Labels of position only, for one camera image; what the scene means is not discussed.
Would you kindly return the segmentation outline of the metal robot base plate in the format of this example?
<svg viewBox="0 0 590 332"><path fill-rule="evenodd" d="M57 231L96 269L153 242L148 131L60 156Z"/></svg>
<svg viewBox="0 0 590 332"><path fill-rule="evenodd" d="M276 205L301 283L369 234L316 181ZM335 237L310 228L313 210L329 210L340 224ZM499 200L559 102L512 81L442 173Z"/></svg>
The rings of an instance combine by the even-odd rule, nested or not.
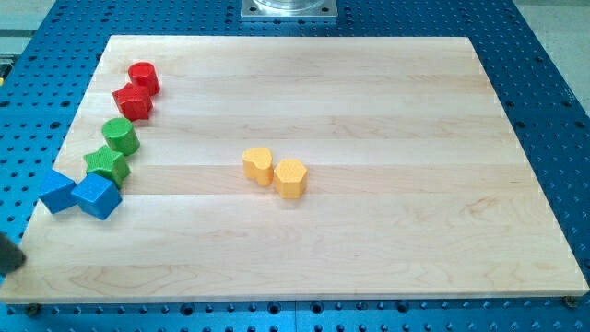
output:
<svg viewBox="0 0 590 332"><path fill-rule="evenodd" d="M336 19L337 0L241 0L241 17L264 19Z"/></svg>

